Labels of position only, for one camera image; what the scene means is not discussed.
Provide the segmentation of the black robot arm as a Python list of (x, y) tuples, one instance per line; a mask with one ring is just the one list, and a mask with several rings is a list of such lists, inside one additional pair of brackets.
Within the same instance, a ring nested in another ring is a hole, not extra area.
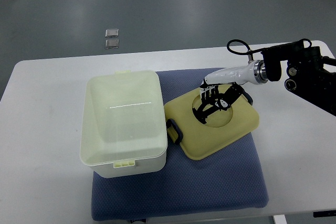
[(253, 75), (257, 81), (279, 81), (282, 75), (281, 62), (287, 62), (285, 88), (335, 115), (335, 72), (324, 68), (335, 66), (335, 59), (322, 56), (320, 47), (313, 46), (308, 39), (252, 50), (239, 39), (227, 43), (229, 52), (247, 55), (253, 64)]

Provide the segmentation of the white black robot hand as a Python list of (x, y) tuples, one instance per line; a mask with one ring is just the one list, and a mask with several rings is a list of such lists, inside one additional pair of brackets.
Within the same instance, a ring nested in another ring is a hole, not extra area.
[(206, 75), (199, 87), (201, 105), (209, 104), (226, 111), (242, 95), (249, 104), (253, 104), (253, 99), (242, 85), (246, 82), (258, 83), (259, 63), (255, 60), (244, 67), (224, 68)]

